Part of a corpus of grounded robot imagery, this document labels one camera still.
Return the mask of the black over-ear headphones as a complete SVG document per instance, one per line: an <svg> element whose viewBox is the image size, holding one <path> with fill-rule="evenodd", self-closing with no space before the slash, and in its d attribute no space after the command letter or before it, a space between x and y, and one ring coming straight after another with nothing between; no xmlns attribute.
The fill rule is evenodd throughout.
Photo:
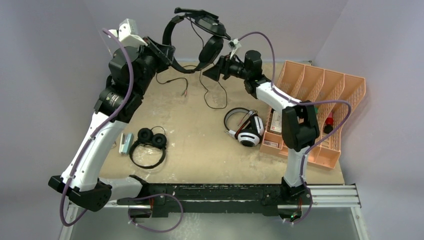
<svg viewBox="0 0 424 240"><path fill-rule="evenodd" d="M153 129L160 128L162 129L163 133L153 133ZM152 128L141 128L137 133L137 139L136 141L131 145L129 149L129 158L131 162L136 165L137 167L145 170L151 170L159 165L161 165L166 156L167 156L167 137L166 137L166 130L162 126L154 126ZM141 165L135 162L133 158L133 153L136 150L137 147L150 147L154 149L161 150L162 154L158 162L156 162L153 165Z"/></svg>

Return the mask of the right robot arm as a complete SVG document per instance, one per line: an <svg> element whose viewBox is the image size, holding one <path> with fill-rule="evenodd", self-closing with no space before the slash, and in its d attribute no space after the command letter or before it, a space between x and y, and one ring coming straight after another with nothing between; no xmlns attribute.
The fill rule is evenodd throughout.
<svg viewBox="0 0 424 240"><path fill-rule="evenodd" d="M248 94L266 103L280 115L282 140L288 147L288 162L280 196L284 202L294 203L307 190L307 161L320 135L313 103L299 101L274 87L273 82L263 74L262 56L256 50L247 51L244 61L222 55L203 75L215 81L229 77L242 79Z"/></svg>

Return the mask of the black headband headset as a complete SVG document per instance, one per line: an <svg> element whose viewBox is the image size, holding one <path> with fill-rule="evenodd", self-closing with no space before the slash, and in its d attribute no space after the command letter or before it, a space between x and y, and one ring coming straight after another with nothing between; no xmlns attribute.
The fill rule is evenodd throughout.
<svg viewBox="0 0 424 240"><path fill-rule="evenodd" d="M203 9L176 7L175 16L167 23L163 34L162 44L174 47L174 30L181 22L188 20L192 25L193 34L182 35L181 43L189 43L190 47L201 47L197 57L197 65L187 69L174 58L171 67L183 74L193 74L210 66L221 53L224 41L230 40L225 25L219 17Z"/></svg>

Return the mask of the white and black headphones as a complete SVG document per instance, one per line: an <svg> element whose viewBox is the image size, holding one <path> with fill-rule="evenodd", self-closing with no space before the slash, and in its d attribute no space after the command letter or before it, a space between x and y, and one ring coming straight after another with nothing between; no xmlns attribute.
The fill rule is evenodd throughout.
<svg viewBox="0 0 424 240"><path fill-rule="evenodd" d="M227 122L232 115L237 113L245 114L247 119L239 125L238 130L231 130ZM238 140L238 142L245 147L257 146L261 142L265 132L263 121L259 117L258 112L254 109L235 107L225 114L223 124L225 133L233 139Z"/></svg>

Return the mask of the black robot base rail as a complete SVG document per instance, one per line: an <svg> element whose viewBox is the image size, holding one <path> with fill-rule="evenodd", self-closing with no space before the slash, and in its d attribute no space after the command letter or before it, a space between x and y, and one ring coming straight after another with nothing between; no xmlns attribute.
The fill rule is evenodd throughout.
<svg viewBox="0 0 424 240"><path fill-rule="evenodd" d="M311 190L300 195L282 194L281 183L149 183L141 182L139 193L119 197L118 205L134 207L130 216L141 216L140 206L146 205L153 218L166 218L170 213L261 214L296 220L302 208L311 203Z"/></svg>

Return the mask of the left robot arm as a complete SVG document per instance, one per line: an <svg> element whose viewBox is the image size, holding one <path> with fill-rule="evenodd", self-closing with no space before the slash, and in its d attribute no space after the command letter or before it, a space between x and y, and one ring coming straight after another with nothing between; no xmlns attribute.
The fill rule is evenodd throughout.
<svg viewBox="0 0 424 240"><path fill-rule="evenodd" d="M86 210L97 212L112 200L130 198L138 205L146 203L149 191L134 175L126 178L100 178L100 170L112 144L142 104L152 79L173 63L175 47L143 37L146 46L126 46L113 53L106 88L94 106L91 124L74 159L61 174L52 176L48 185Z"/></svg>

